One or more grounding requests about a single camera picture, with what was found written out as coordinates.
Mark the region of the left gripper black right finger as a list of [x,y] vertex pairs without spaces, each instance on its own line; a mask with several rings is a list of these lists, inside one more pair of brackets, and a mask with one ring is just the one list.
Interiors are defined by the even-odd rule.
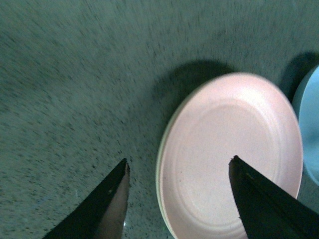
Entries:
[[229,180],[250,239],[317,239],[319,215],[235,155]]

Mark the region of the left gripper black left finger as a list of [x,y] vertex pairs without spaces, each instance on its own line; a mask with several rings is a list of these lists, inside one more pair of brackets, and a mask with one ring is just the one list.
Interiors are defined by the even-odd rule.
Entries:
[[130,167],[119,164],[45,239],[120,239],[128,208]]

